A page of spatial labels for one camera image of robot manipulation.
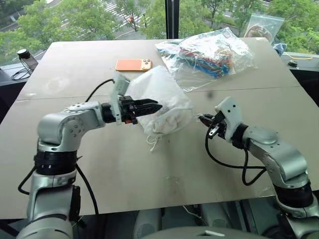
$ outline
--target plastic bag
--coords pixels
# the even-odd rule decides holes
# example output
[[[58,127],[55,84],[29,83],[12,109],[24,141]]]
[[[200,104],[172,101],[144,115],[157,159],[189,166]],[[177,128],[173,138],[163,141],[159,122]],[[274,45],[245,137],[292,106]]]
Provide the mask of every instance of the plastic bag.
[[[272,43],[284,20],[282,17],[251,14],[245,37],[265,37]]]
[[[126,95],[134,100],[149,98],[163,107],[156,113],[137,117],[144,133],[157,140],[185,127],[192,119],[192,103],[163,66],[157,66],[130,82]]]
[[[161,42],[156,48],[177,84],[186,92],[255,66],[249,47],[228,27]]]

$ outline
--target crosswalk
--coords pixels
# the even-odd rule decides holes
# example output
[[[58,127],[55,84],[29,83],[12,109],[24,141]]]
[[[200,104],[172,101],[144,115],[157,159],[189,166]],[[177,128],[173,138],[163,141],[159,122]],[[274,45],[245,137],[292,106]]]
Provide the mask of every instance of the crosswalk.
[[[118,13],[116,3],[102,1],[101,6],[104,8],[104,11],[110,12],[112,15],[114,15],[117,18],[118,21],[120,21],[121,23],[120,26],[124,26],[127,24],[125,18],[129,19],[130,16]],[[141,21],[141,16],[139,18],[137,16],[134,16],[134,21],[135,21],[135,24],[138,26],[139,22]]]

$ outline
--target table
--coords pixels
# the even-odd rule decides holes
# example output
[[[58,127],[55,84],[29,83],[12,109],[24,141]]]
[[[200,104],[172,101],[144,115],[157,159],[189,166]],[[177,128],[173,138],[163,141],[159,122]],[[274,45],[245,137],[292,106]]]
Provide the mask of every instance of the table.
[[[255,38],[244,41],[255,52],[259,68],[227,77],[224,84],[216,82],[187,93],[194,110],[214,113],[214,106],[226,96],[236,97],[245,124],[275,129],[301,151],[309,165],[312,188],[318,189],[318,108],[268,42]],[[25,217],[28,198],[16,188],[33,166],[39,120],[45,114],[84,101],[98,83],[112,77],[118,58],[151,58],[155,65],[162,64],[154,48],[156,42],[160,40],[51,45],[0,125],[0,188],[5,192],[0,201],[10,202],[0,209],[0,218]],[[107,102],[110,91],[111,85],[102,87],[92,100]],[[183,130],[165,136],[153,153],[139,125],[108,124],[88,132],[78,151],[83,156],[79,165],[93,188],[100,212],[274,195],[266,174],[246,187],[241,183],[241,170],[213,162],[204,149],[206,130],[194,120]],[[210,142],[210,148],[224,162],[243,164],[243,151],[222,139]],[[261,162],[251,156],[250,165]],[[255,174],[255,170],[249,170],[247,177],[252,179]],[[80,214],[93,214],[91,199],[79,176],[76,184],[81,186]]]

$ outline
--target smartphone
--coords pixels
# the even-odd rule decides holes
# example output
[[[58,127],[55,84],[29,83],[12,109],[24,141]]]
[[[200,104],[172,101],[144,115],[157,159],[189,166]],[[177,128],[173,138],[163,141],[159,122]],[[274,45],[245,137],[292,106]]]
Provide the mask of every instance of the smartphone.
[[[117,71],[148,71],[152,68],[150,59],[121,59],[116,63]]]

